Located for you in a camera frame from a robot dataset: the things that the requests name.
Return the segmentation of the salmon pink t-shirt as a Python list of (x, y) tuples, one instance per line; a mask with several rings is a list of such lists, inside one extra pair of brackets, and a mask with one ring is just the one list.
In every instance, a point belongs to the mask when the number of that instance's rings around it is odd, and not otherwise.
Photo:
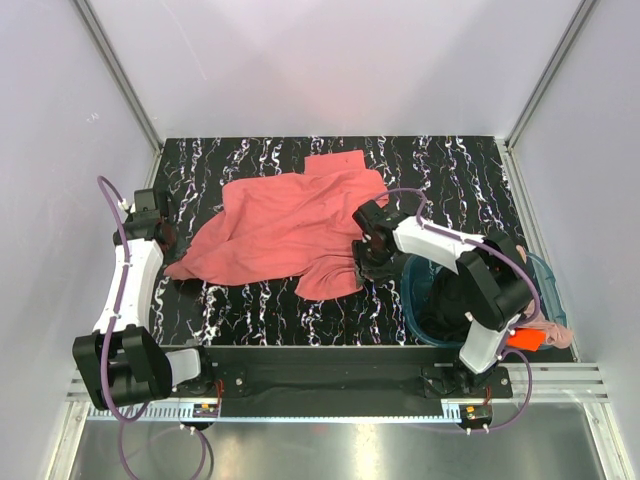
[(303, 173), (235, 180), (165, 274), (220, 286), (295, 277), (296, 294), (311, 301), (354, 294), (361, 230), (352, 216), (385, 189), (361, 150), (308, 156)]

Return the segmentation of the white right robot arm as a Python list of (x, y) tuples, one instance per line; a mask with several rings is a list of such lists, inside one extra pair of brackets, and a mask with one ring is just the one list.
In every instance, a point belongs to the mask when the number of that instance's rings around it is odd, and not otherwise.
[(361, 239), (353, 242), (356, 272), (382, 280), (397, 259), (429, 262), (438, 272), (428, 291), (416, 336), (459, 347), (454, 384), (476, 396), (490, 383), (489, 370), (506, 354), (513, 330), (540, 309), (540, 295), (526, 262), (505, 233), (468, 234), (369, 200), (353, 214)]

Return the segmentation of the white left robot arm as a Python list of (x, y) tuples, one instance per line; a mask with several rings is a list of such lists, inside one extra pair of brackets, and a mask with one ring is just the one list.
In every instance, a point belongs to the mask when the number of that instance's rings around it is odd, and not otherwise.
[(155, 188), (134, 192), (132, 206), (113, 235), (115, 269), (105, 306), (90, 334), (74, 340), (72, 356), (95, 408), (115, 410), (164, 400), (183, 385), (196, 396), (215, 386), (216, 372), (202, 350), (166, 352), (149, 332), (156, 277), (174, 246), (169, 195)]

